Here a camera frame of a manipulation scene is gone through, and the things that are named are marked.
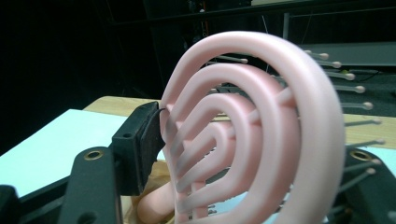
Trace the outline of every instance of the white-tipped pin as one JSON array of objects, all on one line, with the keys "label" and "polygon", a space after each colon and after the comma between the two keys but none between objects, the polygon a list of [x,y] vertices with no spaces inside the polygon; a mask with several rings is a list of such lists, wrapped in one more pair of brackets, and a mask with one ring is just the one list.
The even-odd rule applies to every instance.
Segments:
[{"label": "white-tipped pin", "polygon": [[367,120],[359,120],[359,121],[353,121],[353,122],[347,122],[345,123],[346,127],[351,127],[351,126],[358,126],[358,125],[366,125],[366,124],[381,124],[382,120],[381,119],[367,119]]},{"label": "white-tipped pin", "polygon": [[352,149],[352,148],[357,148],[357,147],[368,147],[371,145],[384,145],[384,144],[385,144],[385,140],[380,138],[380,139],[376,139],[374,141],[350,144],[350,145],[346,146],[346,149]]},{"label": "white-tipped pin", "polygon": [[223,56],[223,55],[217,56],[216,58],[223,59],[223,60],[228,60],[228,61],[233,61],[233,62],[238,62],[238,63],[248,63],[248,59],[239,59],[239,58]]},{"label": "white-tipped pin", "polygon": [[336,86],[334,88],[337,91],[354,91],[356,93],[364,93],[366,89],[363,86],[349,87],[349,86]]},{"label": "white-tipped pin", "polygon": [[365,102],[363,104],[356,104],[356,103],[341,103],[341,107],[348,107],[348,108],[362,108],[365,110],[373,109],[373,104],[370,102]]},{"label": "white-tipped pin", "polygon": [[347,189],[352,188],[359,182],[361,182],[364,178],[366,178],[369,175],[374,175],[375,174],[375,169],[374,168],[368,168],[366,169],[365,172],[363,172],[361,175],[356,176],[355,178],[351,179],[350,181],[346,182],[343,184],[340,189],[338,190],[338,193],[344,192]]},{"label": "white-tipped pin", "polygon": [[359,169],[369,168],[369,167],[377,166],[377,165],[380,165],[380,164],[382,164],[382,162],[379,159],[373,159],[371,161],[367,161],[367,162],[359,163],[359,164],[356,164],[356,165],[348,166],[348,167],[346,167],[344,169],[344,173],[351,172],[351,171],[356,171],[356,170],[359,170]]},{"label": "white-tipped pin", "polygon": [[319,65],[324,65],[324,66],[331,66],[333,68],[339,68],[341,67],[340,62],[327,62],[327,61],[317,61]]},{"label": "white-tipped pin", "polygon": [[307,53],[309,56],[311,56],[314,59],[321,59],[321,60],[329,59],[329,54],[327,53],[313,53],[311,50],[305,50],[305,53]]},{"label": "white-tipped pin", "polygon": [[326,72],[326,74],[329,77],[340,77],[340,78],[343,78],[343,79],[346,79],[346,80],[349,80],[349,81],[355,79],[355,75],[352,74],[352,73],[344,74],[344,73]]}]

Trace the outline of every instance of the wooden surface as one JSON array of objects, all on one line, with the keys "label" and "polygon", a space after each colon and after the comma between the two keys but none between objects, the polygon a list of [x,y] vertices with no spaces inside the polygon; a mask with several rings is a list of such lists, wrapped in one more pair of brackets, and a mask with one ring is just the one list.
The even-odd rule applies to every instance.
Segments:
[{"label": "wooden surface", "polygon": [[[138,106],[154,100],[104,96],[88,105],[84,110],[111,115],[129,116]],[[380,118],[380,125],[362,125],[346,128],[346,142],[348,144],[385,139],[385,145],[372,145],[372,147],[396,148],[396,118],[373,117],[363,115],[345,115],[345,122],[364,119]]]}]

